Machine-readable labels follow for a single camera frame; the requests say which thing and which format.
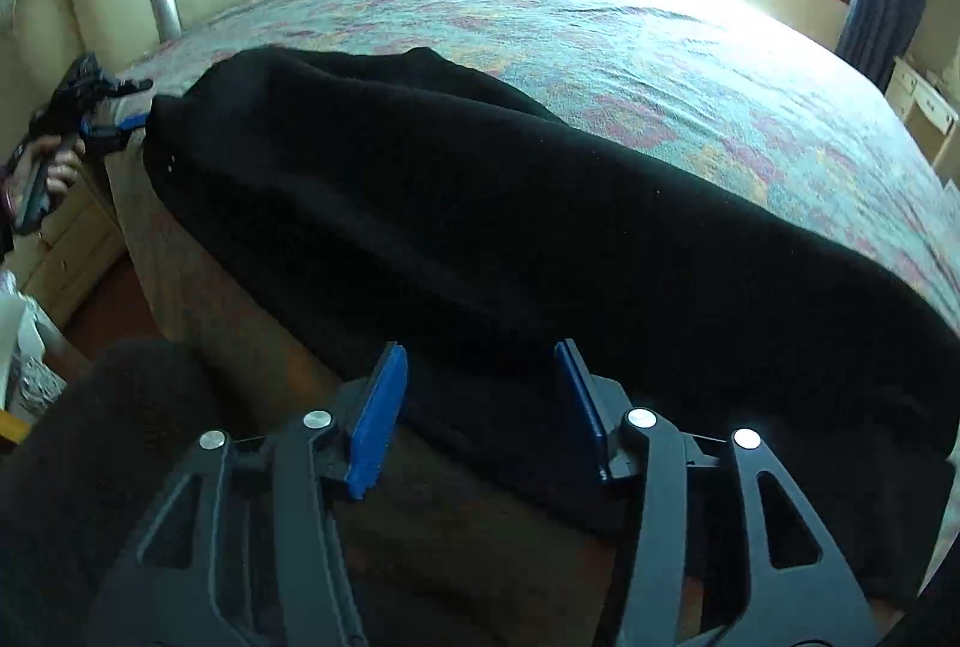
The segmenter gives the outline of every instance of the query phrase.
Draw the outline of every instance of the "floral bedspread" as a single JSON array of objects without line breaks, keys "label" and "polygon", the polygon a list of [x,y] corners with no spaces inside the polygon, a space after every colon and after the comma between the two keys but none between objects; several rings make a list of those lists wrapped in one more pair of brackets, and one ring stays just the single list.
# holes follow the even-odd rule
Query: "floral bedspread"
[{"label": "floral bedspread", "polygon": [[[960,196],[944,193],[867,80],[737,0],[256,0],[130,73],[181,93],[214,61],[265,43],[355,54],[429,46],[515,85],[573,127],[861,251],[960,332]],[[137,151],[134,142],[130,157],[109,166],[118,211],[161,327],[188,338],[187,328],[202,327],[187,310],[198,297],[234,316],[251,302],[225,309],[213,297],[232,283],[203,278],[218,270],[208,258],[174,270],[176,261],[150,255],[160,241],[168,249],[186,241],[171,240],[178,226],[152,198]],[[235,326],[221,332],[239,335]],[[240,345],[248,342],[233,341]],[[288,377],[300,368],[277,367]],[[956,515],[947,512],[938,554]]]}]

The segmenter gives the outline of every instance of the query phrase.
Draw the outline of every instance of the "wooden nightstand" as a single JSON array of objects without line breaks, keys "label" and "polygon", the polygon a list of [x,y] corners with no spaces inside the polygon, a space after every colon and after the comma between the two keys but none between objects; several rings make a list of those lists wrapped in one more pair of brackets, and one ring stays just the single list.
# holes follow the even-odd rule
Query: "wooden nightstand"
[{"label": "wooden nightstand", "polygon": [[933,85],[904,60],[894,58],[894,75],[887,88],[887,103],[946,183],[960,177],[960,114]]}]

